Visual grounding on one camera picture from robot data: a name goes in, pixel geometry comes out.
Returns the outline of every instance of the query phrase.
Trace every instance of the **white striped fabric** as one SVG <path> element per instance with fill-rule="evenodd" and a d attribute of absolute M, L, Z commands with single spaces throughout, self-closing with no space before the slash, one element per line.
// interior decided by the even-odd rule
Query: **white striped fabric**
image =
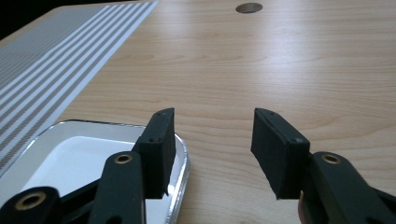
<path fill-rule="evenodd" d="M 66 8 L 0 49 L 0 177 L 156 5 Z"/>

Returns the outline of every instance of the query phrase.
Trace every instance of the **wood grain surface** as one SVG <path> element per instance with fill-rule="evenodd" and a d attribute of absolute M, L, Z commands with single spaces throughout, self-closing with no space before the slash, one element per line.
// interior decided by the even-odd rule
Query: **wood grain surface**
<path fill-rule="evenodd" d="M 59 120 L 176 109 L 191 175 L 178 223 L 299 223 L 250 153 L 253 110 L 396 195 L 396 2 L 162 0 Z"/>

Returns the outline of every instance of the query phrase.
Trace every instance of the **silver tray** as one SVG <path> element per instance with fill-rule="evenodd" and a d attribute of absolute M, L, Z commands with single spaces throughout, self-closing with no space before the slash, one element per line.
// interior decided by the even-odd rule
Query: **silver tray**
<path fill-rule="evenodd" d="M 0 179 L 0 206 L 32 187 L 50 186 L 61 196 L 100 178 L 106 159 L 131 150 L 144 126 L 68 120 L 40 134 Z M 177 154 L 169 196 L 146 200 L 147 223 L 176 223 L 190 173 L 187 147 L 175 134 Z"/>

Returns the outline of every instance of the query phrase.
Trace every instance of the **metal bolt hole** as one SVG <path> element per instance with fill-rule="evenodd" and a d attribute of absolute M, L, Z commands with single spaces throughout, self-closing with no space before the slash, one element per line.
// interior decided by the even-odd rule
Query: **metal bolt hole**
<path fill-rule="evenodd" d="M 132 160 L 130 155 L 119 155 L 114 161 L 118 164 L 124 164 Z"/>
<path fill-rule="evenodd" d="M 323 155 L 322 159 L 328 163 L 331 163 L 331 164 L 340 164 L 341 163 L 341 160 L 338 157 L 335 157 L 330 154 Z"/>
<path fill-rule="evenodd" d="M 42 191 L 30 193 L 17 201 L 15 209 L 21 211 L 34 208 L 44 202 L 46 197 L 46 194 Z"/>

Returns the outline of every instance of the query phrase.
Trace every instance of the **black plastic bracket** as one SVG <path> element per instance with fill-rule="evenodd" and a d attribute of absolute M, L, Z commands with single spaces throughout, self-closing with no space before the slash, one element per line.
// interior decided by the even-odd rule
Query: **black plastic bracket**
<path fill-rule="evenodd" d="M 299 199 L 310 223 L 396 223 L 396 198 L 370 188 L 351 163 L 309 153 L 309 141 L 277 113 L 256 108 L 251 151 L 279 199 Z"/>

